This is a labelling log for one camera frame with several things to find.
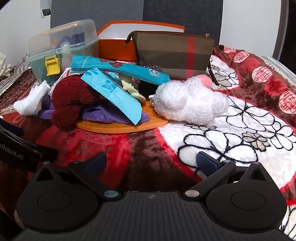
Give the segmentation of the white plush toy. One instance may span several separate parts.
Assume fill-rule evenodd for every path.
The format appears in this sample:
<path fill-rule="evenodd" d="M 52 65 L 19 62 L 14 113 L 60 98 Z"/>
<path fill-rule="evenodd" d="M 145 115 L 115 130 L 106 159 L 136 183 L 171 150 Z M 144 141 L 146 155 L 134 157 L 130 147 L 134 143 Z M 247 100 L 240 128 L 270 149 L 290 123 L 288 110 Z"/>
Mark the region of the white plush toy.
<path fill-rule="evenodd" d="M 171 121 L 184 121 L 196 126 L 210 126 L 229 108 L 228 97 L 206 87 L 198 77 L 170 81 L 160 85 L 149 96 L 160 116 Z"/>

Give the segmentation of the dark red plush toy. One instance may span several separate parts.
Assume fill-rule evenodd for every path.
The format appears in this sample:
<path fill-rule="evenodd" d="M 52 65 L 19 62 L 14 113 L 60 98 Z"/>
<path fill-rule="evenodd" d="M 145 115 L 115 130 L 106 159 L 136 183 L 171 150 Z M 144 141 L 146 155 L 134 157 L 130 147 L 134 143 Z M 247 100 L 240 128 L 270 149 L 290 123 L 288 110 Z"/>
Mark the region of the dark red plush toy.
<path fill-rule="evenodd" d="M 67 132 L 77 125 L 82 109 L 98 102 L 100 94 L 81 79 L 81 75 L 63 78 L 52 93 L 54 111 L 51 121 Z"/>

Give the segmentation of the blue tissue pack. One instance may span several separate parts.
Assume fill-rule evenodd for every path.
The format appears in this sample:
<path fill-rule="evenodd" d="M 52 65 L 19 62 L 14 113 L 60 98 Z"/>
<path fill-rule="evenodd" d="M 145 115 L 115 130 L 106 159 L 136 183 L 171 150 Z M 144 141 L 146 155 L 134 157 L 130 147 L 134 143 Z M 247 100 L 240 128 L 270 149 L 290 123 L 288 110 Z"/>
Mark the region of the blue tissue pack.
<path fill-rule="evenodd" d="M 86 71 L 81 79 L 119 108 L 134 125 L 138 124 L 142 117 L 140 102 L 123 90 L 109 74 L 94 68 Z"/>

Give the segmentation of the teal wet wipes pack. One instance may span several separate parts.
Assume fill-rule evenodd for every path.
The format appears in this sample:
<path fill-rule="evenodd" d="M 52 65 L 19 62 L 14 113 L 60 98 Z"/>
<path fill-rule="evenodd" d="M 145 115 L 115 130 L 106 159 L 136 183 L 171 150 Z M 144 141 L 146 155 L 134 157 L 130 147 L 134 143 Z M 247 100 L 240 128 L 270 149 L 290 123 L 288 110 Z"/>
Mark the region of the teal wet wipes pack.
<path fill-rule="evenodd" d="M 70 68 L 72 71 L 76 72 L 83 72 L 97 68 L 101 71 L 126 75 L 156 85 L 161 85 L 170 81 L 170 77 L 162 72 L 152 73 L 148 68 L 142 66 L 104 60 L 90 56 L 74 55 Z"/>

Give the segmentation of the black fuzzy scrunchie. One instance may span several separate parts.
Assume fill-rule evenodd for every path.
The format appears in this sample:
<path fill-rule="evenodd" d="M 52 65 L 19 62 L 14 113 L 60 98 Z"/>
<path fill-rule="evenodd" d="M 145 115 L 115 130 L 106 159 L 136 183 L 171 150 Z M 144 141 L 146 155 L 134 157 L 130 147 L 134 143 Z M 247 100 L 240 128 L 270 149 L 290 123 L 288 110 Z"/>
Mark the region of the black fuzzy scrunchie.
<path fill-rule="evenodd" d="M 145 98 L 148 98 L 150 95 L 154 95 L 159 86 L 152 84 L 146 81 L 140 81 L 138 84 L 138 92 L 143 95 Z"/>

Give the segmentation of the black sparkly scrunchie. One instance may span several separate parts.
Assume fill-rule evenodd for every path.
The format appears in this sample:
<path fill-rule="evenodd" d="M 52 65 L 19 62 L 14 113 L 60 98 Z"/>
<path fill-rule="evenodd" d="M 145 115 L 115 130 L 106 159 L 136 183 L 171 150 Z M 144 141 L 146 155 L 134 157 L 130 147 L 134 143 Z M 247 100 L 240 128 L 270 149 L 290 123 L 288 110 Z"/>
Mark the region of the black sparkly scrunchie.
<path fill-rule="evenodd" d="M 152 66 L 144 66 L 145 68 L 148 68 L 152 73 L 159 73 L 163 72 L 162 68 L 158 65 L 152 65 Z"/>

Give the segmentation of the purple cloth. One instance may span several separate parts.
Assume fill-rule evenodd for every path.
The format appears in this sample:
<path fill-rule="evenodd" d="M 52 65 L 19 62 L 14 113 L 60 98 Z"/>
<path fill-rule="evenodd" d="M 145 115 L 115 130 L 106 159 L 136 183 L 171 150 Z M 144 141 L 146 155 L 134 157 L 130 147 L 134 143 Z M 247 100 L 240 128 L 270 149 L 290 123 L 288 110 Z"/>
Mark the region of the purple cloth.
<path fill-rule="evenodd" d="M 54 107 L 50 97 L 46 94 L 42 101 L 42 109 L 36 115 L 37 118 L 50 120 Z M 98 106 L 84 109 L 81 117 L 84 121 L 95 121 L 100 123 L 123 123 L 132 125 L 131 120 L 119 108 L 108 100 L 102 100 Z"/>

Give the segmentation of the red floral fleece blanket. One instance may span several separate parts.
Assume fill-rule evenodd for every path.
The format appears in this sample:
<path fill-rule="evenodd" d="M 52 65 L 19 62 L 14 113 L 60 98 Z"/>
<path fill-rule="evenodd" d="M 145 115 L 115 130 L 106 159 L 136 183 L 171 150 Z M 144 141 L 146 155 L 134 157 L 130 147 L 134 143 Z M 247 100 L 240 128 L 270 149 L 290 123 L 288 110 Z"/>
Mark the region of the red floral fleece blanket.
<path fill-rule="evenodd" d="M 13 101 L 36 84 L 32 71 L 1 98 L 1 114 L 23 129 L 25 140 L 57 149 L 58 166 L 105 153 L 107 165 L 98 180 L 118 190 L 183 192 L 201 180 L 196 164 L 200 151 L 238 166 L 259 161 L 287 200 L 280 229 L 295 238 L 295 85 L 254 54 L 238 62 L 242 54 L 224 47 L 214 50 L 212 69 L 218 90 L 229 97 L 229 109 L 210 126 L 171 121 L 121 135 L 79 128 L 62 132 L 49 120 L 12 110 Z"/>

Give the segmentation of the patterned white cloth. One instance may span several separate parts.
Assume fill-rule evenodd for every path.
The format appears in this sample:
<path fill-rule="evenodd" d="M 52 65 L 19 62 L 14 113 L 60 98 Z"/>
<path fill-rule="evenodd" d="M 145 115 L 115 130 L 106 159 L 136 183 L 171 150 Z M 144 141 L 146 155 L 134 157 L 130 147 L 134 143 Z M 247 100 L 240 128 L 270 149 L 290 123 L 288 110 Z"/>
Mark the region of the patterned white cloth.
<path fill-rule="evenodd" d="M 1 91 L 3 95 L 17 80 L 18 78 L 30 69 L 29 54 L 26 54 L 20 59 L 17 65 L 12 66 L 6 63 L 6 55 L 1 53 Z"/>

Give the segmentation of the beige knitted glove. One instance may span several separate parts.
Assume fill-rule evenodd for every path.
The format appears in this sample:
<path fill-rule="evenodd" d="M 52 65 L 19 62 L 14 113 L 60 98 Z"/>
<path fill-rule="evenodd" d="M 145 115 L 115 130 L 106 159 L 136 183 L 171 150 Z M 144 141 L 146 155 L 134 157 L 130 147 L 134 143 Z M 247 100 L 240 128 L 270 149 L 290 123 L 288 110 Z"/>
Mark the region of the beige knitted glove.
<path fill-rule="evenodd" d="M 137 99 L 141 103 L 145 103 L 146 99 L 138 91 L 136 82 L 129 76 L 119 74 L 119 79 L 121 80 L 122 87 L 127 91 L 132 97 Z"/>

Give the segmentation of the clear plastic storage box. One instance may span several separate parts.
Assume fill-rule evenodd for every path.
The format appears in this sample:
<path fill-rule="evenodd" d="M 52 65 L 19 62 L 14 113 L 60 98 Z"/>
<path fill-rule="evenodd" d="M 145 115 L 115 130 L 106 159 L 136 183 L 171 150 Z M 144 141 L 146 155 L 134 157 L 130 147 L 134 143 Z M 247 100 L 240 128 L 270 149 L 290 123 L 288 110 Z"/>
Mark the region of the clear plastic storage box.
<path fill-rule="evenodd" d="M 53 85 L 74 55 L 99 56 L 99 36 L 91 19 L 63 24 L 29 39 L 29 64 L 39 83 Z"/>

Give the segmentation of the brown plaid zipper pouch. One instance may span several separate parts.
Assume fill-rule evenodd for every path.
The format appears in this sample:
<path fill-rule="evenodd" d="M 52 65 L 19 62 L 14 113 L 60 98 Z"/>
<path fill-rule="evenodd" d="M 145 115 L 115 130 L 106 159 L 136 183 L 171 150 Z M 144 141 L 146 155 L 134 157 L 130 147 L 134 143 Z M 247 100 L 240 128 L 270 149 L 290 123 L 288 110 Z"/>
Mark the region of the brown plaid zipper pouch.
<path fill-rule="evenodd" d="M 193 35 L 170 31 L 133 31 L 125 40 L 133 41 L 137 64 L 159 66 L 171 79 L 186 80 L 208 70 L 218 86 L 211 70 L 210 57 L 214 38 L 209 35 Z"/>

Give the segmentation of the orange cardboard box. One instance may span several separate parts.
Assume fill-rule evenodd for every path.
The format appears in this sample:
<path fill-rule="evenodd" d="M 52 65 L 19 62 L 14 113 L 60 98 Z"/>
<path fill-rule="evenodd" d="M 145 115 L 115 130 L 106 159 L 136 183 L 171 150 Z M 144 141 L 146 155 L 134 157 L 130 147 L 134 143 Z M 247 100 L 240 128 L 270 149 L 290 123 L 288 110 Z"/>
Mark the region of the orange cardboard box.
<path fill-rule="evenodd" d="M 128 35 L 133 31 L 185 31 L 185 27 L 160 22 L 149 21 L 111 21 L 98 32 L 99 58 L 135 62 L 135 47 L 133 42 L 125 45 Z"/>

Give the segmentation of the dark blue headboard panel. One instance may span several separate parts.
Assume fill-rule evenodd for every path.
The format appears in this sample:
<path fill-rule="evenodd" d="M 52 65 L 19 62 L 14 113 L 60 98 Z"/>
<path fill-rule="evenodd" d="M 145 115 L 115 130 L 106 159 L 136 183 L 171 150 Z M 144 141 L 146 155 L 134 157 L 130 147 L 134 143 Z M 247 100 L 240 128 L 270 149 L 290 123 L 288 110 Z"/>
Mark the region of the dark blue headboard panel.
<path fill-rule="evenodd" d="M 222 13 L 222 0 L 148 0 L 144 1 L 143 20 L 181 25 L 189 34 L 209 34 L 218 45 Z"/>

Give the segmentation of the grey headboard panel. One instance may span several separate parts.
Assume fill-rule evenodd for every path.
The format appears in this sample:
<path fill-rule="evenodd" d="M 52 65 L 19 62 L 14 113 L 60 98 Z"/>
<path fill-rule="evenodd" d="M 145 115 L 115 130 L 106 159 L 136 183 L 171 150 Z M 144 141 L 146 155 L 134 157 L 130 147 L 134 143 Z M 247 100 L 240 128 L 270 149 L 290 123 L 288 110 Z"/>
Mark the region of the grey headboard panel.
<path fill-rule="evenodd" d="M 50 27 L 92 19 L 99 30 L 111 21 L 141 21 L 143 12 L 140 0 L 57 0 L 52 1 Z"/>

